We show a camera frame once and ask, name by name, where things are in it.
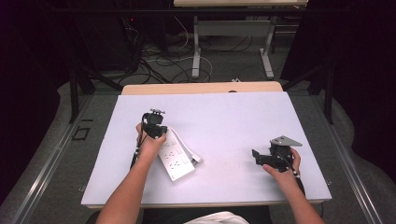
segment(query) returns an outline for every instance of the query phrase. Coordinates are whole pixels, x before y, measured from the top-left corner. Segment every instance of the desk leg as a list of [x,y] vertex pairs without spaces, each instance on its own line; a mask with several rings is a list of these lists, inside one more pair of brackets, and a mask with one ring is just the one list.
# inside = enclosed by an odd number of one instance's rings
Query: desk leg
[[274,35],[276,26],[276,17],[272,17],[270,21],[270,27],[268,28],[267,36],[265,39],[264,49],[260,49],[260,55],[262,56],[262,64],[264,65],[265,75],[268,79],[274,79],[274,73],[268,58],[268,51],[271,48],[271,42]]
[[192,62],[192,78],[199,77],[199,66],[201,61],[201,49],[199,48],[198,18],[194,17],[194,59]]

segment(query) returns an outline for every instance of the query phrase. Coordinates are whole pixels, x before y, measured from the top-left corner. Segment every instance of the power outlet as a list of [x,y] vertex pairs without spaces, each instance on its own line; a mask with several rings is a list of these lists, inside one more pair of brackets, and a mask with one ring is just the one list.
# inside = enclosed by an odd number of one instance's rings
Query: power outlet
[[168,130],[166,133],[166,141],[163,143],[158,155],[172,181],[181,178],[195,169],[171,130]]

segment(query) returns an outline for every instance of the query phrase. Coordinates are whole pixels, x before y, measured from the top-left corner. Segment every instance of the white power cord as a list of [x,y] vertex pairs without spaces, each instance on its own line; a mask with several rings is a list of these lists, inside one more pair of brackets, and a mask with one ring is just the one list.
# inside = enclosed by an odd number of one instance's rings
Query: white power cord
[[180,136],[177,134],[177,132],[176,132],[173,128],[171,128],[171,127],[169,127],[169,126],[167,126],[167,127],[168,127],[168,132],[169,132],[169,131],[173,132],[173,133],[175,134],[175,136],[177,137],[177,141],[181,144],[181,146],[184,147],[187,151],[189,151],[189,153],[191,154],[191,157],[192,157],[191,163],[192,163],[194,166],[195,166],[197,163],[202,163],[202,162],[204,161],[200,156],[198,156],[196,153],[194,153],[193,151],[191,151],[191,150],[186,146],[186,144],[184,144],[183,140],[181,140]]

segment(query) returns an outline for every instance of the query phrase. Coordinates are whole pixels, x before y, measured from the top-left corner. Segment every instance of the person's left arm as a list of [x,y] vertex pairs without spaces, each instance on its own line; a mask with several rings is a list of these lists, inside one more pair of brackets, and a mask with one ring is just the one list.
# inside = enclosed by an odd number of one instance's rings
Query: person's left arm
[[[140,124],[137,125],[136,129],[139,133],[140,128]],[[145,140],[140,147],[138,160],[108,198],[96,223],[136,223],[149,167],[165,141],[165,134],[158,139],[145,137],[146,133],[143,135]]]

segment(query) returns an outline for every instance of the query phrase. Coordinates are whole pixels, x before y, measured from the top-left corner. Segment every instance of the hand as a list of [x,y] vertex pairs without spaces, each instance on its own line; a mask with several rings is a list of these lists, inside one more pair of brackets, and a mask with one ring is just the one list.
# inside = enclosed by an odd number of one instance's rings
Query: hand
[[[300,174],[301,157],[294,148],[291,148],[290,151],[294,158],[292,166],[294,170],[298,174]],[[280,173],[278,170],[267,164],[264,164],[262,168],[276,180],[277,184],[283,192],[287,192],[289,189],[292,188],[299,188],[291,169]]]
[[136,130],[138,132],[138,136],[136,138],[136,141],[139,140],[140,134],[142,133],[141,139],[143,141],[142,145],[140,146],[140,155],[139,155],[139,160],[142,159],[150,159],[151,161],[154,161],[155,157],[158,155],[158,152],[160,151],[161,145],[166,141],[166,135],[163,133],[163,135],[157,139],[154,139],[147,135],[145,131],[141,132],[142,130],[141,123],[137,124]]

